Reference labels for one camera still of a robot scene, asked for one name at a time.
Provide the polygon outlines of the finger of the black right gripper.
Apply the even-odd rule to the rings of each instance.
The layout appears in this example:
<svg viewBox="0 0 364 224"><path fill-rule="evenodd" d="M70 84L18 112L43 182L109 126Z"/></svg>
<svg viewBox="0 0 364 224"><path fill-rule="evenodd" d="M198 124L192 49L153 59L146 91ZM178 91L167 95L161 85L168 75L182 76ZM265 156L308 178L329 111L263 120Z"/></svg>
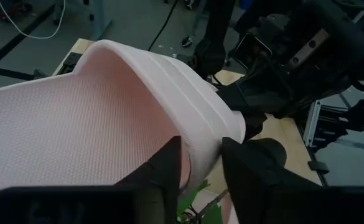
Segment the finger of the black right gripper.
<svg viewBox="0 0 364 224"><path fill-rule="evenodd" d="M244 114L245 121L245 140L249 140L263 130L263 123L267 120L264 113Z"/></svg>
<svg viewBox="0 0 364 224"><path fill-rule="evenodd" d="M272 101L264 94L259 94L255 88L245 88L234 82L217 91L217 95L234 111L243 113L265 113L272 108Z"/></svg>

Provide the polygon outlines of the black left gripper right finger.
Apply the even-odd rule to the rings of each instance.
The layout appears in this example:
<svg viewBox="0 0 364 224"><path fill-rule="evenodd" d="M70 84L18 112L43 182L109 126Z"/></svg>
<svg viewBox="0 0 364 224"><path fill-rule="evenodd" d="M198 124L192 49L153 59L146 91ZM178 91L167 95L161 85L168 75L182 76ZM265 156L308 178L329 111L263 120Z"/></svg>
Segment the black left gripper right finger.
<svg viewBox="0 0 364 224"><path fill-rule="evenodd" d="M229 137L221 155L240 224L364 224L364 186L320 186Z"/></svg>

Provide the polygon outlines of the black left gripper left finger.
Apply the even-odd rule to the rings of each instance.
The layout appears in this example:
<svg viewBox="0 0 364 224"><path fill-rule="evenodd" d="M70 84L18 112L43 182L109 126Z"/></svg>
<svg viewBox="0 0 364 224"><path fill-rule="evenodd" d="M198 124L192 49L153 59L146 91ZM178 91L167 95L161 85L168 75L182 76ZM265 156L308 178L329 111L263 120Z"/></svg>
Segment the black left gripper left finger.
<svg viewBox="0 0 364 224"><path fill-rule="evenodd" d="M113 185L2 189L0 224L174 224L181 157L174 136Z"/></svg>

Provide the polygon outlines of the pink rubber slide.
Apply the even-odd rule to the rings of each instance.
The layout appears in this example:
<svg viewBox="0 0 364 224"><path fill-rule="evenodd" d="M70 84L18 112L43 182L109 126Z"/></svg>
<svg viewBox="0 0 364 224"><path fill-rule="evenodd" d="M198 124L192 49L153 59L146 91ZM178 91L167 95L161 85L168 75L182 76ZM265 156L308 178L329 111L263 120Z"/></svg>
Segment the pink rubber slide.
<svg viewBox="0 0 364 224"><path fill-rule="evenodd" d="M178 204L245 130L184 62L100 40L70 73L0 88L0 190L113 185L179 136Z"/></svg>

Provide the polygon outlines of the green artificial leafy plant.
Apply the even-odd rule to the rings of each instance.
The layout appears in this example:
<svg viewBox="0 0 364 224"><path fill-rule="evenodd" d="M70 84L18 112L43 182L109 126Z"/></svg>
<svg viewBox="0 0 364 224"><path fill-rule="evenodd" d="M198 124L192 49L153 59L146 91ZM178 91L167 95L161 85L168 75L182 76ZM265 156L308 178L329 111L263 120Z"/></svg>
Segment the green artificial leafy plant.
<svg viewBox="0 0 364 224"><path fill-rule="evenodd" d="M193 202L199 192L210 186L208 180L204 180L193 194L179 202L175 224L223 224L221 200L227 195L228 189L209 201L201 211L196 211Z"/></svg>

